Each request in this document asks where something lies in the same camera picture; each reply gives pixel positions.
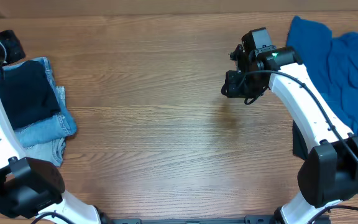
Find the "dark navy shirt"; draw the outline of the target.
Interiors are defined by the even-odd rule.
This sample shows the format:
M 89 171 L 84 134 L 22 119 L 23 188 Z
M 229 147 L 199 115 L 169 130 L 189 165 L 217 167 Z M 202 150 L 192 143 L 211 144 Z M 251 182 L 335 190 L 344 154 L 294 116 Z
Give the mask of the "dark navy shirt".
M 0 71 L 0 98 L 13 129 L 23 128 L 60 112 L 45 67 L 33 60 Z

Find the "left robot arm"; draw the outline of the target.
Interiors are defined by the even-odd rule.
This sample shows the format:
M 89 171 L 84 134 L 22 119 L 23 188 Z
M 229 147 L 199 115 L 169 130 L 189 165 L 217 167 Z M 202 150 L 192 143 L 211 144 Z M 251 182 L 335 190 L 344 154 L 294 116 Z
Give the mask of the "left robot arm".
M 0 43 L 0 58 L 6 55 Z M 63 177 L 50 162 L 26 156 L 0 99 L 0 213 L 54 223 L 111 223 L 95 206 L 65 189 Z

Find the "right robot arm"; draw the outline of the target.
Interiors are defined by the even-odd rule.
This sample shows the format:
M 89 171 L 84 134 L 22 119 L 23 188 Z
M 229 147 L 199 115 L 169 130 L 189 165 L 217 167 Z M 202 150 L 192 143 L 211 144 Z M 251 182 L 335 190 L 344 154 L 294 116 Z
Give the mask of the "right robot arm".
M 358 136 L 330 109 L 292 47 L 276 47 L 266 28 L 246 33 L 230 54 L 235 70 L 221 92 L 250 105 L 266 91 L 277 95 L 293 118 L 293 147 L 306 152 L 298 171 L 299 192 L 271 215 L 248 215 L 246 223 L 329 223 L 358 194 Z

